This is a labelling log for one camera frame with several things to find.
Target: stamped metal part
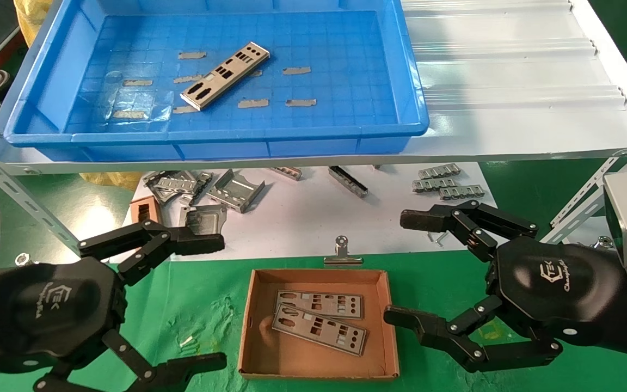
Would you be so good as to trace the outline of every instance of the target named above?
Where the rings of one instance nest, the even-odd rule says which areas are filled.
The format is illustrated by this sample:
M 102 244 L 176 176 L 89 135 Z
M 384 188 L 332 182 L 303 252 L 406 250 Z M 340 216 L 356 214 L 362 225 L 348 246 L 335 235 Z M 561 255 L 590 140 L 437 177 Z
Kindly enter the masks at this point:
M 455 163 L 450 163 L 418 171 L 417 175 L 421 179 L 441 179 L 443 177 L 456 176 L 460 173 L 461 169 Z
M 282 166 L 282 167 L 268 167 L 268 169 L 274 172 L 277 172 L 279 174 L 282 174 L 285 177 L 293 179 L 294 181 L 299 181 L 302 178 L 302 171 L 301 169 L 297 167 Z
M 181 98 L 195 109 L 202 110 L 234 83 L 263 64 L 268 57 L 267 50 L 254 42 L 249 42 L 216 69 L 185 89 L 181 93 Z
M 483 191 L 483 187 L 480 185 L 454 186 L 440 189 L 440 199 L 442 200 L 482 198 L 483 196 L 485 196 L 485 191 Z
M 457 186 L 456 182 L 452 179 L 425 179 L 413 181 L 413 192 L 425 193 L 438 191 L 441 188 L 449 188 Z
M 219 234 L 226 222 L 226 206 L 184 206 L 181 208 L 179 226 L 186 226 L 196 235 Z
M 364 303 L 361 295 L 277 290 L 275 311 L 280 303 L 337 319 L 361 320 L 364 318 Z
M 308 310 L 281 304 L 272 329 L 361 357 L 366 330 Z
M 212 200 L 244 213 L 265 186 L 264 181 L 260 185 L 249 183 L 242 175 L 229 169 L 219 177 L 207 194 Z
M 369 194 L 369 189 L 357 181 L 355 177 L 350 176 L 350 174 L 343 170 L 342 167 L 329 166 L 328 174 L 330 174 L 350 192 L 356 194 L 359 198 L 365 198 Z
M 346 236 L 338 236 L 335 239 L 335 256 L 323 258 L 323 264 L 328 266 L 361 265 L 363 262 L 363 258 L 352 258 L 348 254 L 348 238 Z

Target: metal connector strip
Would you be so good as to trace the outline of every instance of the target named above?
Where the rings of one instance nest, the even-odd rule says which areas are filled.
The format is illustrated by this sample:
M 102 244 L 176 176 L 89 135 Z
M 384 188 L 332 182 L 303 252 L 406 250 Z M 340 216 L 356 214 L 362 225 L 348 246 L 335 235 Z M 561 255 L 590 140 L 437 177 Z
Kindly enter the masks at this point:
M 452 188 L 440 189 L 440 199 L 442 200 L 482 198 L 483 196 L 485 196 L 485 191 L 483 191 L 480 185 L 454 186 Z
M 452 179 L 425 179 L 413 181 L 413 192 L 425 193 L 438 191 L 442 188 L 449 188 L 457 186 L 456 182 Z
M 364 318 L 363 299 L 361 295 L 347 295 L 346 293 L 277 290 L 274 308 L 277 311 L 279 304 L 283 303 L 337 319 L 361 320 Z
M 441 179 L 449 176 L 456 176 L 461 173 L 461 169 L 455 164 L 444 164 L 443 166 L 430 167 L 417 172 L 421 179 Z
M 231 86 L 246 77 L 269 57 L 265 48 L 249 42 L 216 69 L 181 93 L 181 98 L 195 109 L 202 110 Z
M 329 166 L 328 174 L 361 199 L 365 198 L 369 194 L 369 189 L 367 189 L 366 186 L 362 185 L 355 179 L 355 177 L 350 176 L 348 172 L 339 166 Z
M 280 305 L 272 329 L 361 357 L 366 330 L 307 310 Z

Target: cardboard box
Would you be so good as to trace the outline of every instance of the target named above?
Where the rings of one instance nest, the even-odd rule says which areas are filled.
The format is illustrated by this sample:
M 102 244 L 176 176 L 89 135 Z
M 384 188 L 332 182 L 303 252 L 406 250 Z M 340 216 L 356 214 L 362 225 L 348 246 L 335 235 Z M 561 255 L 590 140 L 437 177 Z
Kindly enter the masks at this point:
M 366 328 L 361 357 L 317 345 L 271 328 L 277 290 L 356 293 L 364 296 Z M 396 332 L 383 322 L 391 304 L 388 274 L 364 269 L 256 269 L 246 300 L 239 373 L 246 379 L 339 379 L 392 381 L 398 377 Z

